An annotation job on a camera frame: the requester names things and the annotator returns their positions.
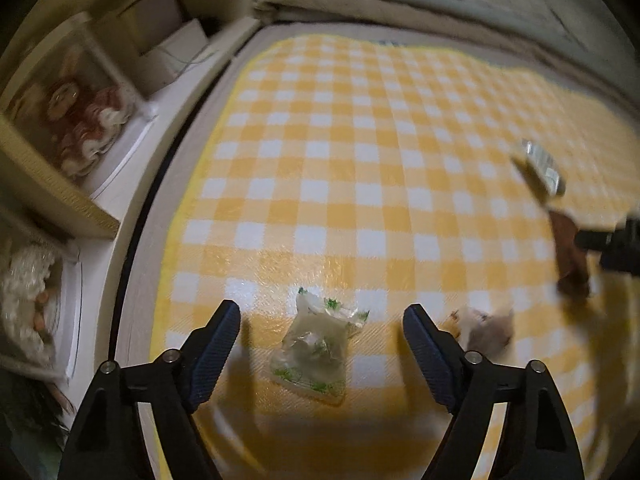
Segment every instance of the clear plastic bag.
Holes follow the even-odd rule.
[[[0,279],[0,313],[4,332],[29,361],[41,366],[51,363],[54,349],[39,333],[44,331],[45,322],[42,316],[36,316],[36,303],[48,301],[48,293],[46,298],[41,299],[41,296],[47,290],[45,280],[55,261],[53,251],[30,244],[11,257],[9,268]],[[42,318],[38,326],[34,326],[36,318]]]
[[[134,110],[77,34],[51,50],[12,99],[9,117],[65,176],[87,175]]]
[[[288,389],[337,404],[346,389],[348,339],[369,312],[319,298],[300,287],[296,314],[270,360],[270,376]]]

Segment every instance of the yellow checkered tablecloth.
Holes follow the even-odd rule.
[[[640,198],[628,124],[533,72],[327,35],[249,63],[172,223],[150,351],[179,348],[223,298],[239,304],[241,335],[196,414],[225,480],[420,478],[449,417],[402,336],[414,302],[436,322],[513,306],[504,362],[548,365],[597,476],[634,395],[638,285],[591,262],[587,305],[556,294],[546,212],[510,160],[521,138],[552,153],[568,181],[555,205],[578,222],[612,226]],[[300,286],[371,310],[339,407],[266,377]]]

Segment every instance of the mattress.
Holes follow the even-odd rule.
[[[635,50],[601,0],[254,0],[265,20],[339,19],[412,28],[580,67],[638,105]]]
[[[268,27],[162,182],[116,357],[179,347],[231,298],[241,335],[196,414],[225,479],[421,478],[449,417],[408,351],[402,311],[418,301],[439,321],[465,304],[508,305],[516,336],[502,362],[547,364],[596,478],[625,449],[613,429],[637,405],[638,285],[592,261],[587,305],[557,295],[546,210],[510,159],[523,137],[556,158],[568,185],[554,206],[578,222],[612,226],[636,203],[633,121],[549,70],[382,27]],[[372,312],[337,407],[265,374],[299,286]]]

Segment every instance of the brown object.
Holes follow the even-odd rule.
[[[36,332],[44,332],[46,326],[44,324],[44,316],[41,312],[33,314],[33,329]]]
[[[458,311],[455,310],[449,317],[445,319],[440,325],[440,330],[444,330],[445,332],[449,332],[454,338],[458,339],[460,337],[460,316],[458,315]]]
[[[107,108],[122,108],[117,86],[93,92],[69,77],[49,89],[43,121],[56,144],[54,163],[67,176],[82,176],[96,162],[93,147],[105,144],[110,137],[100,124],[100,113]]]
[[[43,290],[40,294],[38,294],[36,296],[36,303],[39,303],[40,305],[47,304],[47,301],[49,301],[49,289],[48,288],[46,288],[45,290]]]
[[[556,243],[558,291],[572,298],[587,298],[590,293],[587,253],[574,243],[578,226],[558,211],[549,211],[549,221]]]

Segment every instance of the shelf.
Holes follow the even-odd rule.
[[[107,358],[118,282],[132,231],[158,168],[191,109],[260,22],[245,17],[210,38],[209,46],[176,81],[156,92],[150,104],[158,115],[94,201],[121,222],[113,242],[78,240],[82,264],[82,316],[76,369],[60,389],[78,407],[100,362]]]
[[[84,56],[92,60],[94,67],[99,66],[104,76],[111,79],[112,84],[118,86],[122,92],[121,96],[128,96],[129,105],[134,110],[133,115],[128,117],[123,130],[115,139],[113,146],[100,156],[96,166],[91,169],[86,177],[80,177],[75,181],[78,187],[91,198],[94,198],[114,179],[115,175],[123,168],[140,145],[143,137],[150,129],[150,122],[154,117],[154,108],[143,101],[138,92],[95,41],[91,33],[84,27],[90,20],[91,18],[86,12],[81,12],[64,21],[47,34],[26,56],[0,94],[0,110],[7,111],[12,100],[15,99],[21,89],[22,95],[28,93],[28,91],[24,90],[24,86],[28,85],[30,78],[33,78],[36,71],[39,70],[39,66],[52,59],[50,57],[52,52],[55,52],[61,44],[64,44],[65,41],[68,42],[69,38],[74,38],[74,43],[81,44],[85,53]],[[26,138],[33,146],[36,146],[41,143],[35,142],[35,140],[42,137],[48,139],[50,132],[39,128],[34,134],[25,129],[23,135],[27,136]],[[49,153],[52,149],[49,146],[41,154],[50,160],[53,157],[52,153]]]
[[[3,321],[0,326],[0,368],[41,381],[66,381],[74,373],[78,354],[82,285],[78,248],[73,242],[63,245],[50,238],[17,211],[1,205],[1,257],[9,254],[14,256],[21,248],[30,245],[48,247],[55,256],[55,262],[49,267],[49,277],[46,278],[50,300],[43,312],[46,332],[51,336],[51,341],[45,343],[47,348],[54,349],[52,359],[46,364],[37,364],[28,359],[25,349],[6,333],[7,326]],[[22,303],[23,300],[20,300],[18,307],[20,311],[27,307],[26,303]]]

